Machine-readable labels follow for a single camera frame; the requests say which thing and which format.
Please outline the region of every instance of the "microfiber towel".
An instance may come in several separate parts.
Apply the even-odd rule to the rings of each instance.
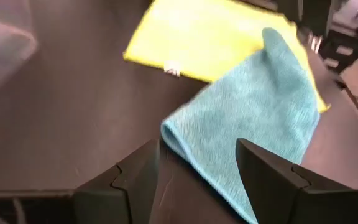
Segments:
[[[316,95],[280,34],[262,31],[264,48],[177,109],[163,140],[230,206],[257,223],[237,168],[236,139],[245,138],[299,164],[319,120]]]

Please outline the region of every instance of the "black plastic part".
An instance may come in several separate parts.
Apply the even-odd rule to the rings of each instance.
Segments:
[[[17,224],[148,223],[159,143],[149,141],[76,190],[0,192],[0,220]]]
[[[236,159],[259,224],[358,223],[358,190],[245,139],[237,140]]]

